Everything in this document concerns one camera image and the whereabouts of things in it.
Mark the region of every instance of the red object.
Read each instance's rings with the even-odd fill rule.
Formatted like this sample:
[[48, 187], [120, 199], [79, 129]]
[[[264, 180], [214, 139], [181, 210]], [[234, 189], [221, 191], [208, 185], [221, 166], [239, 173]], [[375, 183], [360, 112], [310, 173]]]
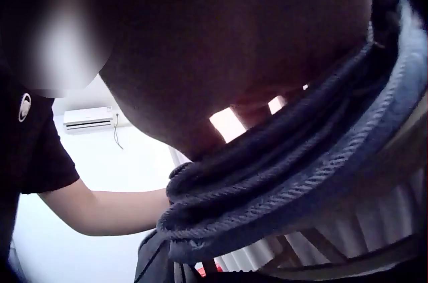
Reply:
[[[221, 268], [221, 266], [220, 266], [220, 264], [217, 264], [216, 263], [216, 266], [217, 266], [217, 272], [223, 272], [223, 270], [222, 270], [222, 268]], [[199, 268], [198, 269], [198, 272], [199, 272], [199, 274], [201, 274], [201, 276], [202, 277], [205, 277], [207, 274], [205, 273], [205, 269], [204, 269], [204, 267], [202, 266], [201, 268]]]

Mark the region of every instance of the wall-mounted air conditioner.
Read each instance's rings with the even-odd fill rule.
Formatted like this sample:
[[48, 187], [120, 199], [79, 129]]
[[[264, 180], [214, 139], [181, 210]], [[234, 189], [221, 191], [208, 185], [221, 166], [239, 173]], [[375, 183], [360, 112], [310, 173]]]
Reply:
[[64, 128], [67, 133], [91, 132], [112, 127], [112, 107], [70, 110], [64, 113]]

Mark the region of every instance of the t-shirt logo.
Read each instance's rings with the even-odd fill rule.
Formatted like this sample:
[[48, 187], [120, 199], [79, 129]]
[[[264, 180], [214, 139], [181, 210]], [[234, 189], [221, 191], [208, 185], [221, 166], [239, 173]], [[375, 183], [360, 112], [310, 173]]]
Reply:
[[18, 120], [23, 122], [28, 115], [29, 108], [31, 107], [31, 97], [28, 93], [24, 93], [21, 99], [21, 105], [19, 106]]

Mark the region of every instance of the black t-shirt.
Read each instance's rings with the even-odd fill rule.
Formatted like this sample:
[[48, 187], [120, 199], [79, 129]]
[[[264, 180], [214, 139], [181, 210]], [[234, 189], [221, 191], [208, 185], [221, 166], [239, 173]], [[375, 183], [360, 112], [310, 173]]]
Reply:
[[[0, 262], [9, 253], [20, 193], [43, 193], [79, 179], [53, 121], [53, 99], [22, 86], [0, 49]], [[25, 116], [21, 103], [28, 101]]]

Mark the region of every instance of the dark blue cloth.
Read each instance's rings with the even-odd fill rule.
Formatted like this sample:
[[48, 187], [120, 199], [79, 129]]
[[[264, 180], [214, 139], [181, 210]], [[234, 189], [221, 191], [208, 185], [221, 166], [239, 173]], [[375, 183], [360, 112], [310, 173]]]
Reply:
[[[390, 22], [394, 14], [399, 23]], [[374, 38], [307, 96], [172, 173], [158, 231], [170, 257], [209, 260], [316, 212], [408, 118], [427, 86], [427, 35], [408, 0], [373, 0]]]

